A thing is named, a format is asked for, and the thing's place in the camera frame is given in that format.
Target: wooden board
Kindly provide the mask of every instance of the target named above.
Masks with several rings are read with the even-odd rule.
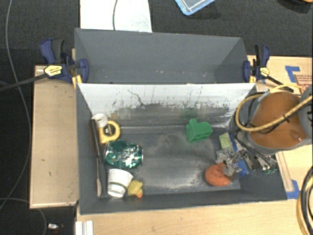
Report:
[[[43,67],[36,67],[36,75]],[[78,200],[75,90],[57,79],[35,82],[30,208],[73,206]]]

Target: gray bin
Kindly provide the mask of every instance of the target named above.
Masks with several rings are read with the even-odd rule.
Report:
[[[81,30],[76,59],[87,58],[89,83],[77,89],[79,204],[81,214],[186,208],[286,199],[279,172],[254,171],[224,188],[205,182],[239,102],[253,84],[242,82],[246,60],[240,38]],[[90,118],[105,113],[121,139],[140,144],[144,161],[130,172],[144,196],[100,198]],[[213,134],[188,143],[189,119],[208,121]],[[100,167],[102,186],[107,169]]]

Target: clamp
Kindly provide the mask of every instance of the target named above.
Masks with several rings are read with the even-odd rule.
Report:
[[[89,76],[87,60],[80,59],[76,64],[70,55],[63,52],[63,44],[62,39],[50,38],[40,44],[40,52],[49,65],[44,69],[46,76],[71,83],[73,77],[80,75],[82,82],[86,83]]]
[[[263,45],[263,48],[260,49],[259,45],[254,46],[256,59],[253,59],[253,66],[251,66],[249,61],[244,61],[243,65],[243,77],[245,82],[255,83],[259,80],[268,79],[274,82],[277,85],[282,85],[283,83],[279,82],[275,78],[269,75],[269,70],[266,67],[267,62],[270,57],[269,48],[266,45]],[[293,92],[293,89],[285,87],[286,90]]]

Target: wooden table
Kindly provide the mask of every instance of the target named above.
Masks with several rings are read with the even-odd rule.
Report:
[[[271,57],[270,75],[289,83],[285,66],[298,66],[312,74],[312,58]],[[42,67],[36,67],[37,74]],[[74,205],[78,200],[75,98],[71,85],[42,80],[34,88],[34,123],[30,207]],[[286,151],[286,183],[290,177],[302,186],[313,164],[312,145]],[[258,235],[301,234],[296,219],[296,200],[211,206],[163,211],[137,211],[79,215],[93,221],[95,235]]]

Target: orange ball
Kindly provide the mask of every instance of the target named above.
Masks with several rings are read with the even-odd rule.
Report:
[[[205,179],[212,186],[228,186],[231,183],[231,180],[223,174],[223,167],[226,166],[224,163],[219,163],[211,165],[205,171]]]

